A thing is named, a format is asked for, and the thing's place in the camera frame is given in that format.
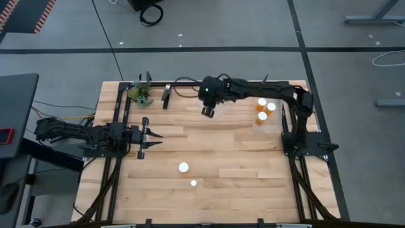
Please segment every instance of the wire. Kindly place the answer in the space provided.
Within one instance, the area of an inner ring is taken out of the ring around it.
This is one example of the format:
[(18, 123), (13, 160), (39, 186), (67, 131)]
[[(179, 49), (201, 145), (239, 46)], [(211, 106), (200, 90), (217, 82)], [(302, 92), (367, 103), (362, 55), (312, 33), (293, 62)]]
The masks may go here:
[[(62, 171), (62, 170), (65, 170), (65, 169), (67, 169), (67, 168), (61, 168), (61, 169), (52, 168), (52, 169), (50, 169), (50, 170), (45, 170), (45, 171), (41, 171), (41, 172), (36, 172), (36, 173), (34, 173), (34, 174), (32, 174), (32, 175), (42, 174), (42, 173), (44, 173), (44, 172), (50, 172), (50, 171)], [(19, 179), (16, 180), (16, 181), (14, 181), (13, 183), (17, 183), (18, 181), (24, 179), (25, 177), (26, 177), (26, 175), (24, 175), (23, 177), (19, 178)]]
[(113, 56), (114, 56), (114, 60), (115, 60), (115, 63), (116, 63), (116, 67), (118, 68), (118, 71), (119, 71), (119, 73), (120, 73), (121, 80), (124, 81), (124, 78), (122, 77), (122, 73), (121, 73), (121, 68), (120, 68), (120, 66), (119, 66), (119, 64), (118, 64), (118, 61), (117, 61), (117, 59), (116, 59), (113, 46), (111, 45), (111, 42), (109, 41), (109, 38), (108, 38), (108, 35), (107, 35), (107, 32), (106, 32), (106, 29), (104, 28), (104, 25), (103, 25), (103, 23), (102, 23), (102, 21), (101, 21), (101, 19), (100, 19), (100, 15), (99, 15), (99, 12), (98, 12), (98, 10), (97, 10), (96, 4), (94, 3), (94, 0), (91, 0), (91, 1), (92, 1), (92, 3), (93, 3), (94, 11), (96, 11), (97, 17), (98, 17), (98, 19), (99, 19), (99, 21), (100, 21), (101, 28), (103, 28), (104, 35), (105, 35), (106, 38), (107, 38), (109, 47), (111, 48), (111, 52), (113, 52)]
[[(152, 8), (152, 7), (155, 7), (156, 9), (158, 9), (158, 10), (160, 11), (160, 16), (159, 16), (159, 18), (158, 18), (156, 21), (154, 21), (154, 22), (150, 22), (150, 21), (148, 21), (148, 20), (146, 20), (146, 19), (144, 18), (144, 13), (146, 12), (146, 10), (148, 10), (149, 8)], [(150, 5), (147, 5), (147, 6), (143, 7), (142, 10), (140, 11), (139, 18), (140, 18), (140, 23), (141, 23), (143, 26), (145, 26), (145, 27), (152, 27), (153, 25), (159, 23), (159, 22), (163, 19), (163, 8), (162, 8), (161, 6), (159, 6), (159, 5), (157, 5), (157, 4), (150, 4)]]
[(383, 56), (386, 56), (386, 55), (392, 54), (392, 53), (401, 53), (401, 52), (404, 52), (404, 51), (405, 51), (405, 50), (401, 50), (401, 51), (389, 51), (389, 52), (387, 52), (387, 53), (381, 54), (381, 55), (377, 56), (376, 58), (374, 58), (374, 60), (372, 61), (372, 63), (373, 63), (373, 65), (376, 66), (376, 67), (399, 67), (399, 66), (405, 66), (405, 63), (385, 64), (385, 65), (380, 65), (380, 64), (376, 64), (376, 63), (375, 63), (375, 60), (377, 60), (377, 59), (379, 59), (379, 58), (381, 58), (381, 57), (383, 57)]
[[(112, 4), (117, 4), (119, 6), (121, 6), (122, 8), (125, 8), (126, 10), (128, 10), (129, 12), (131, 12), (133, 15), (136, 15), (137, 17), (139, 16), (139, 20), (140, 23), (145, 26), (145, 27), (152, 27), (153, 25), (159, 23), (162, 19), (163, 19), (163, 9), (161, 6), (157, 5), (157, 4), (150, 4), (145, 6), (144, 8), (142, 8), (142, 10), (140, 11), (140, 15), (138, 15), (137, 13), (133, 12), (130, 8), (122, 5), (121, 3), (117, 2), (117, 0), (115, 1), (115, 3), (111, 2)], [(151, 7), (155, 7), (156, 9), (158, 9), (160, 11), (160, 16), (159, 18), (154, 21), (154, 22), (150, 22), (148, 20), (146, 20), (144, 18), (144, 13), (146, 12), (146, 10), (148, 10)]]
[(64, 120), (62, 120), (61, 118), (59, 118), (59, 117), (54, 117), (54, 116), (52, 116), (52, 115), (45, 114), (45, 113), (39, 111), (39, 110), (38, 110), (36, 107), (34, 107), (34, 106), (31, 106), (31, 109), (34, 110), (34, 111), (37, 113), (38, 117), (41, 117), (41, 116), (38, 114), (38, 113), (41, 113), (41, 114), (43, 114), (44, 116), (53, 117), (53, 118), (56, 118), (56, 119), (61, 120), (62, 122), (64, 122)]
[(38, 117), (39, 117), (40, 119), (43, 119), (43, 118), (44, 118), (43, 116), (41, 116), (41, 114), (39, 114), (39, 112), (38, 112), (38, 110), (37, 110), (36, 108), (31, 107), (31, 109), (36, 112), (36, 114), (38, 115)]
[(231, 79), (231, 78), (229, 77), (229, 75), (227, 75), (227, 74), (225, 74), (225, 73), (221, 73), (221, 74), (217, 77), (217, 79), (220, 79), (222, 76), (226, 76), (228, 79)]
[(83, 120), (82, 121), (80, 121), (80, 123), (78, 123), (79, 125), (80, 124), (82, 124), (83, 122), (84, 122), (84, 120), (89, 120), (89, 119), (94, 119), (94, 115), (96, 115), (96, 113), (93, 113), (93, 114), (91, 114), (90, 116), (91, 116), (91, 118), (83, 118)]
[(49, 103), (45, 103), (42, 101), (33, 101), (35, 103), (39, 103), (39, 104), (43, 104), (43, 105), (49, 105), (49, 106), (53, 106), (53, 107), (58, 107), (58, 108), (84, 108), (87, 110), (93, 110), (95, 111), (94, 108), (88, 108), (88, 107), (84, 107), (84, 106), (65, 106), (65, 105), (56, 105), (56, 104), (49, 104)]
[(128, 151), (125, 153), (125, 156), (131, 152), (131, 142), (128, 142)]
[(94, 162), (95, 159), (96, 159), (96, 158), (93, 158), (93, 159), (91, 159), (89, 162), (87, 162), (87, 163), (83, 166), (82, 172), (83, 172), (83, 170), (84, 170), (88, 165), (90, 165), (92, 162)]
[[(177, 79), (173, 82), (173, 84), (175, 84), (177, 81), (182, 80), (182, 79), (189, 79), (190, 81), (200, 83), (200, 82), (197, 81), (196, 79), (192, 79), (192, 78), (190, 78), (190, 77), (179, 77), (179, 78), (177, 78)], [(176, 86), (173, 86), (173, 90), (175, 91), (175, 93), (176, 93), (178, 96), (180, 96), (180, 97), (182, 97), (182, 98), (198, 98), (198, 96), (186, 96), (186, 95), (182, 95), (182, 94), (178, 93), (178, 91), (176, 90)]]
[(122, 5), (121, 3), (116, 3), (116, 4), (119, 5), (119, 6), (121, 6), (121, 7), (123, 7), (123, 8), (125, 8), (125, 9), (127, 9), (127, 10), (128, 10), (129, 12), (131, 12), (133, 15), (138, 16), (137, 13), (133, 12), (130, 8), (128, 8), (128, 7), (124, 6), (124, 5)]
[(85, 120), (86, 118), (92, 118), (92, 117), (93, 117), (92, 115), (85, 116), (85, 117), (66, 117), (66, 118), (62, 118), (62, 120), (75, 120), (75, 119), (81, 119), (81, 118), (83, 118)]
[(405, 25), (402, 25), (402, 24), (400, 24), (400, 23), (398, 23), (398, 22), (392, 22), (392, 23), (394, 23), (394, 24), (396, 24), (396, 25), (399, 25), (399, 26), (401, 26), (401, 27), (404, 27), (404, 28), (405, 28)]
[(34, 132), (32, 132), (32, 130), (29, 130), (29, 129), (25, 129), (27, 132), (30, 132), (30, 133), (32, 133), (32, 134), (35, 134)]

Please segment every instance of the desk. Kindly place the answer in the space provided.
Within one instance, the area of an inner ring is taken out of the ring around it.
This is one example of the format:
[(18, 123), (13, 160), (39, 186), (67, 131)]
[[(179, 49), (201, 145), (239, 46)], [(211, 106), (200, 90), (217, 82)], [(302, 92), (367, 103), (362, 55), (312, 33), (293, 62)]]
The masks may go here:
[[(290, 81), (306, 88), (305, 81)], [(104, 82), (94, 125), (111, 122), (119, 82)], [(201, 115), (197, 99), (181, 98), (173, 91), (167, 110), (162, 109), (164, 88), (152, 87), (154, 103), (141, 110), (132, 102), (128, 125), (141, 125), (142, 117), (150, 119), (149, 127), (163, 141), (137, 159), (138, 146), (122, 160), (114, 224), (256, 223), (298, 222), (289, 160), (282, 151), (281, 120), (269, 134), (252, 129), (256, 98), (231, 105), (219, 120)], [(185, 95), (195, 95), (191, 87), (178, 87)], [(119, 121), (123, 119), (124, 92)], [(308, 130), (317, 131), (314, 115), (308, 119)], [(182, 174), (178, 165), (187, 162), (190, 169)], [(317, 197), (339, 217), (337, 202), (327, 164), (306, 157), (311, 186)], [(97, 196), (104, 158), (98, 158), (83, 172), (76, 206), (85, 211)], [(197, 186), (190, 185), (191, 180)], [(309, 218), (308, 203), (301, 191), (304, 210)], [(106, 218), (109, 194), (104, 201), (102, 219)], [(72, 220), (80, 215), (73, 213)]]
[[(23, 194), (26, 185), (34, 184), (35, 179), (33, 175), (30, 176), (30, 181), (23, 177), (28, 175), (33, 157), (77, 172), (83, 166), (82, 161), (23, 138), (38, 78), (36, 73), (0, 77), (0, 128), (15, 130), (11, 144), (0, 146), (0, 188), (16, 181), (19, 185), (11, 210), (0, 215), (1, 228), (19, 227), (30, 221), (35, 199), (35, 195), (31, 194), (32, 187), (27, 188), (25, 202)], [(32, 166), (30, 174), (35, 171), (36, 165)], [(22, 224), (16, 224), (20, 207)]]

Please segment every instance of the wood plank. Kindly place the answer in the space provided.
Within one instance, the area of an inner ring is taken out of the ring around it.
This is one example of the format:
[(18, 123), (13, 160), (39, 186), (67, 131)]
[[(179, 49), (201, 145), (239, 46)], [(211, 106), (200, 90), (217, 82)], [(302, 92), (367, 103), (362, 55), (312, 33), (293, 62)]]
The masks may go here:
[[(305, 81), (291, 81), (303, 86)], [(97, 106), (95, 125), (111, 122), (118, 82), (104, 82)], [(154, 223), (256, 223), (298, 222), (294, 189), (288, 159), (280, 138), (281, 113), (273, 113), (264, 127), (256, 127), (256, 98), (218, 107), (213, 119), (201, 115), (198, 99), (187, 99), (174, 92), (167, 110), (161, 107), (163, 88), (151, 89), (154, 103), (142, 110), (132, 103), (129, 125), (140, 125), (142, 117), (150, 119), (150, 128), (163, 141), (146, 151), (138, 160), (137, 146), (123, 159), (115, 206), (116, 224)], [(178, 88), (182, 94), (195, 95), (190, 87)], [(120, 107), (123, 116), (126, 94)], [(308, 130), (317, 131), (316, 117), (308, 119)], [(181, 173), (178, 165), (189, 164)], [(339, 216), (327, 164), (307, 157), (311, 185), (321, 202)], [(85, 211), (99, 192), (104, 159), (98, 158), (82, 174), (76, 206)], [(197, 186), (190, 185), (191, 180)], [(304, 195), (308, 217), (308, 202)], [(106, 218), (109, 195), (104, 202)], [(74, 212), (72, 220), (80, 216)]]

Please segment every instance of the cable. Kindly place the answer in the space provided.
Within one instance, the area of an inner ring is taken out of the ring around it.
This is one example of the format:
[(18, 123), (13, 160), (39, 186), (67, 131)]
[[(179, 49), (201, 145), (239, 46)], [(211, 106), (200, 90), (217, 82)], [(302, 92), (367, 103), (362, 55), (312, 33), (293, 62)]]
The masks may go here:
[(38, 117), (41, 117), (41, 116), (38, 114), (38, 113), (41, 113), (41, 114), (43, 114), (44, 116), (53, 117), (53, 118), (56, 118), (56, 119), (61, 120), (62, 122), (64, 122), (64, 120), (62, 120), (61, 118), (59, 118), (59, 117), (54, 117), (54, 116), (52, 116), (52, 115), (45, 114), (45, 113), (39, 111), (39, 110), (38, 110), (36, 107), (34, 107), (34, 106), (31, 106), (31, 109), (34, 110), (34, 111), (37, 113)]
[(89, 162), (87, 162), (87, 163), (83, 166), (82, 172), (83, 172), (83, 170), (84, 170), (88, 165), (90, 165), (92, 162), (94, 162), (95, 159), (96, 159), (96, 158), (93, 158), (93, 159), (91, 159)]
[[(117, 0), (115, 1), (115, 3), (113, 3), (113, 2), (111, 2), (111, 3), (112, 3), (112, 4), (117, 4), (117, 5), (121, 6), (122, 8), (125, 8), (126, 10), (128, 10), (129, 12), (131, 12), (133, 15), (136, 15), (136, 16), (138, 17), (138, 14), (137, 14), (137, 13), (133, 12), (133, 11), (132, 11), (131, 9), (129, 9), (128, 7), (126, 7), (126, 6), (122, 5), (121, 3), (117, 2)], [(154, 22), (150, 22), (150, 21), (148, 21), (148, 20), (146, 20), (146, 19), (144, 18), (144, 13), (146, 12), (146, 10), (148, 10), (148, 9), (151, 8), (151, 7), (155, 7), (156, 9), (158, 9), (158, 10), (160, 11), (160, 16), (159, 16), (159, 18), (158, 18), (156, 21), (154, 21)], [(141, 23), (143, 26), (145, 26), (145, 27), (152, 27), (153, 25), (159, 23), (162, 19), (163, 19), (163, 8), (162, 8), (161, 6), (159, 6), (159, 5), (157, 5), (157, 4), (150, 4), (150, 5), (147, 5), (147, 6), (143, 7), (142, 10), (140, 11), (139, 20), (140, 20), (140, 23)]]
[(376, 64), (376, 63), (375, 63), (375, 60), (377, 60), (377, 59), (379, 59), (379, 58), (381, 58), (381, 57), (383, 57), (383, 56), (386, 56), (386, 55), (392, 54), (392, 53), (401, 53), (401, 52), (404, 52), (404, 51), (405, 51), (405, 50), (401, 50), (401, 51), (389, 51), (389, 52), (387, 52), (387, 53), (381, 54), (381, 55), (377, 56), (376, 58), (374, 58), (374, 60), (372, 61), (372, 63), (373, 63), (373, 65), (376, 66), (376, 67), (399, 67), (399, 66), (405, 66), (405, 63), (385, 64), (385, 65), (380, 65), (380, 64)]
[(394, 23), (394, 24), (396, 24), (396, 25), (399, 25), (399, 26), (401, 26), (401, 27), (404, 27), (405, 28), (405, 25), (401, 25), (400, 23), (398, 23), (398, 22), (392, 22), (392, 23)]
[(37, 110), (37, 109), (32, 108), (32, 107), (31, 107), (31, 109), (32, 109), (32, 110), (34, 110), (34, 111), (36, 112), (36, 114), (38, 115), (38, 117), (39, 117), (40, 119), (43, 119), (43, 118), (44, 118), (43, 116), (41, 116), (41, 114), (39, 114), (39, 112), (38, 112), (38, 110)]
[[(93, 158), (93, 159), (91, 159), (89, 162), (87, 162), (87, 163), (83, 166), (82, 172), (83, 172), (83, 170), (84, 170), (88, 165), (90, 165), (92, 162), (94, 162), (95, 159), (96, 159), (96, 158)], [(76, 204), (75, 204), (75, 203), (76, 203), (76, 202), (73, 203), (73, 209), (75, 209), (75, 211), (76, 211), (79, 215), (84, 216), (84, 214), (83, 214), (82, 212), (80, 212), (80, 211), (76, 208)]]
[[(50, 170), (45, 170), (45, 171), (41, 171), (41, 172), (36, 172), (36, 173), (34, 173), (34, 174), (32, 174), (32, 175), (42, 174), (42, 173), (44, 173), (44, 172), (50, 172), (50, 171), (62, 171), (62, 170), (65, 170), (65, 169), (67, 169), (67, 168), (61, 168), (61, 169), (52, 168), (52, 169), (50, 169)], [(23, 176), (23, 177), (21, 177), (21, 178), (19, 178), (19, 179), (16, 180), (16, 181), (14, 181), (13, 183), (17, 183), (18, 181), (24, 179), (25, 177), (26, 177), (26, 175)]]
[(32, 134), (34, 134), (35, 135), (35, 133), (34, 132), (32, 132), (31, 130), (29, 130), (29, 129), (25, 129), (27, 132), (29, 132), (29, 133), (32, 133)]
[(80, 123), (78, 123), (79, 125), (80, 124), (82, 124), (83, 122), (84, 122), (84, 120), (89, 120), (89, 119), (94, 119), (94, 115), (95, 115), (96, 113), (93, 113), (93, 114), (91, 114), (90, 116), (91, 116), (91, 118), (83, 118), (83, 120), (82, 121), (80, 121)]
[[(190, 77), (179, 77), (179, 78), (177, 78), (177, 79), (173, 82), (173, 84), (175, 84), (177, 81), (179, 81), (179, 80), (181, 80), (181, 79), (189, 79), (189, 80), (191, 80), (191, 81), (193, 81), (193, 82), (200, 83), (200, 82), (197, 81), (196, 79), (192, 79), (192, 78), (190, 78)], [(178, 91), (176, 90), (176, 86), (173, 86), (173, 90), (175, 91), (175, 93), (176, 93), (178, 96), (180, 96), (180, 97), (182, 97), (182, 98), (198, 98), (198, 96), (186, 96), (186, 95), (182, 95), (182, 94), (178, 93)]]
[(222, 76), (226, 76), (228, 79), (231, 79), (229, 75), (225, 74), (225, 73), (221, 73), (217, 79), (220, 79)]
[(93, 110), (95, 111), (94, 108), (88, 108), (88, 107), (84, 107), (84, 106), (65, 106), (65, 105), (56, 105), (56, 104), (49, 104), (49, 103), (45, 103), (42, 101), (33, 101), (35, 103), (39, 103), (39, 104), (43, 104), (43, 105), (49, 105), (49, 106), (53, 106), (53, 107), (58, 107), (58, 108), (84, 108), (84, 109), (88, 109), (88, 110)]
[(101, 21), (101, 19), (100, 19), (100, 15), (99, 15), (99, 12), (98, 12), (98, 10), (97, 10), (96, 4), (94, 3), (94, 0), (91, 0), (91, 1), (92, 1), (92, 3), (93, 3), (94, 11), (96, 11), (97, 17), (98, 17), (98, 19), (99, 19), (99, 21), (100, 21), (101, 28), (103, 28), (104, 35), (105, 35), (106, 38), (107, 38), (109, 47), (111, 48), (111, 51), (113, 52), (113, 56), (114, 56), (114, 60), (115, 60), (115, 63), (116, 63), (116, 67), (118, 68), (118, 71), (119, 71), (119, 73), (120, 73), (121, 80), (124, 81), (124, 78), (122, 77), (122, 73), (121, 73), (121, 68), (120, 68), (120, 66), (119, 66), (119, 64), (118, 64), (118, 61), (117, 61), (117, 59), (116, 59), (116, 56), (115, 56), (114, 48), (113, 48), (113, 46), (111, 45), (111, 42), (109, 41), (109, 38), (108, 38), (108, 35), (107, 35), (107, 32), (106, 32), (106, 29), (104, 28), (104, 25), (103, 25), (103, 23), (102, 23), (102, 21)]
[(51, 127), (51, 128), (49, 128), (49, 129), (47, 129), (44, 134), (46, 134), (46, 133), (48, 133), (50, 130), (55, 129), (55, 128), (58, 128), (58, 127), (62, 127), (62, 128), (64, 128), (64, 129), (67, 128), (67, 129), (81, 130), (82, 132), (84, 132), (84, 133), (87, 135), (87, 137), (89, 138), (89, 141), (90, 141), (91, 145), (94, 146), (94, 143), (93, 143), (93, 140), (92, 140), (91, 137), (90, 137), (90, 134), (89, 134), (86, 130), (81, 129), (80, 127), (54, 126), (54, 127)]
[[(160, 16), (159, 16), (159, 18), (158, 18), (156, 21), (154, 21), (154, 22), (150, 22), (150, 21), (148, 21), (148, 20), (146, 20), (146, 19), (144, 18), (144, 13), (146, 12), (146, 10), (148, 10), (149, 8), (152, 8), (152, 7), (155, 7), (156, 9), (158, 9), (158, 10), (160, 11)], [(159, 23), (159, 22), (163, 19), (163, 8), (162, 8), (161, 6), (159, 6), (159, 5), (157, 5), (157, 4), (150, 4), (150, 5), (148, 5), (148, 6), (145, 6), (145, 7), (143, 7), (142, 10), (140, 11), (139, 18), (140, 18), (140, 23), (141, 23), (143, 26), (145, 26), (145, 27), (152, 27), (153, 25)]]
[(124, 6), (124, 5), (122, 5), (121, 3), (116, 3), (116, 4), (119, 5), (119, 6), (121, 6), (121, 7), (123, 7), (123, 8), (125, 8), (125, 9), (127, 9), (127, 10), (128, 10), (129, 12), (131, 12), (133, 15), (138, 16), (137, 13), (133, 12), (130, 8), (128, 8), (128, 7)]
[(62, 120), (75, 120), (75, 119), (81, 119), (81, 118), (86, 119), (86, 118), (91, 118), (91, 117), (93, 117), (93, 116), (89, 115), (89, 116), (85, 116), (85, 117), (66, 117), (66, 118), (62, 118)]

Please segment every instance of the red object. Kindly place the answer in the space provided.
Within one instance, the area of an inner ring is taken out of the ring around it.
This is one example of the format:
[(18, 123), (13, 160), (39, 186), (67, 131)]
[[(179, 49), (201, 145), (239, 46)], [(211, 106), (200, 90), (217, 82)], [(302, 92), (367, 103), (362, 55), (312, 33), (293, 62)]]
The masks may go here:
[(14, 129), (0, 129), (0, 145), (10, 144), (13, 140)]

